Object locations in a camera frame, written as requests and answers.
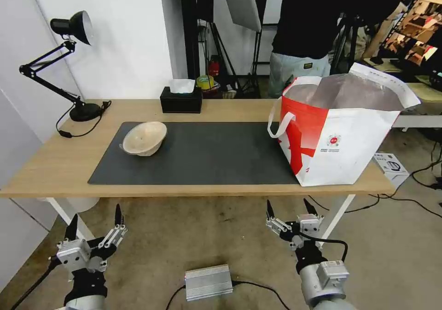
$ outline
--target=gray pants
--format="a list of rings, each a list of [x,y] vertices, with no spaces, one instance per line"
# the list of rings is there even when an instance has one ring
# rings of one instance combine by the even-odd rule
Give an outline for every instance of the gray pants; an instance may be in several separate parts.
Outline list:
[[[270,81],[268,95],[278,98],[282,95],[287,82],[300,76],[328,76],[330,64],[328,56],[322,59],[298,58],[272,52],[270,56]]]

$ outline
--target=red and white bag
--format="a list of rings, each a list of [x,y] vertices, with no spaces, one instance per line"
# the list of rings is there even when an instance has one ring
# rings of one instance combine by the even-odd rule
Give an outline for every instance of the red and white bag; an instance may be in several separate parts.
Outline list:
[[[271,123],[281,103],[281,121]],[[400,111],[420,104],[402,81],[354,64],[349,74],[295,78],[268,117],[301,186],[353,184]]]

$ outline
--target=lamp shade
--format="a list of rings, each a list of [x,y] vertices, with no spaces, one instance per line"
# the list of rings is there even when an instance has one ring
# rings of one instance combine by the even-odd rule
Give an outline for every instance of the lamp shade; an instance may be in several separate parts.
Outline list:
[[[50,25],[56,34],[74,36],[83,43],[92,45],[92,23],[86,11],[75,13],[69,20],[54,18]]]

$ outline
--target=black shirt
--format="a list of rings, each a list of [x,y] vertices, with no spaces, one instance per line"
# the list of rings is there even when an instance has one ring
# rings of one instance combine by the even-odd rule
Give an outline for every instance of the black shirt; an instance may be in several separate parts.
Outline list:
[[[359,14],[374,24],[398,5],[399,0],[282,0],[273,52],[320,59],[332,49],[342,12]]]

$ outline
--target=tissue box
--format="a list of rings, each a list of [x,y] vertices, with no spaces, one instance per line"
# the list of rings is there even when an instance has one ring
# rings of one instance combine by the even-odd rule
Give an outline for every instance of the tissue box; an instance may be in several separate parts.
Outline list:
[[[198,87],[190,94],[173,94],[170,87],[164,87],[160,101],[163,113],[201,113],[203,96]]]
[[[373,158],[396,189],[410,175],[394,154],[377,152]]]

